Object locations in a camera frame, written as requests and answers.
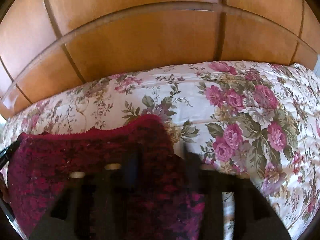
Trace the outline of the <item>floral bedspread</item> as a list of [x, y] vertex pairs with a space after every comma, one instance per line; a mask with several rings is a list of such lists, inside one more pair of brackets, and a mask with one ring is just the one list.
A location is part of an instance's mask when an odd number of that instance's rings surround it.
[[113, 129], [145, 114], [220, 172], [248, 174], [292, 239], [319, 210], [319, 77], [300, 64], [216, 61], [121, 73], [42, 100], [10, 118], [21, 133]]

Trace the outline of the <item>crimson patterned knit garment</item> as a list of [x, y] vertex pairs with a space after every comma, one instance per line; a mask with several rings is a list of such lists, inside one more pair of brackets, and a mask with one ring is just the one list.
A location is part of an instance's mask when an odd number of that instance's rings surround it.
[[29, 238], [73, 178], [120, 163], [129, 147], [143, 149], [143, 181], [129, 202], [124, 239], [197, 239], [204, 197], [188, 184], [185, 163], [154, 115], [112, 130], [77, 134], [22, 133], [8, 167], [13, 213]]

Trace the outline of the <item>wooden headboard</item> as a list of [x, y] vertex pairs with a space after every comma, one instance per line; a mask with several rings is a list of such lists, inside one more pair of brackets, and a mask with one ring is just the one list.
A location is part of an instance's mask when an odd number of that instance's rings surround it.
[[2, 0], [1, 115], [122, 72], [318, 56], [319, 0]]

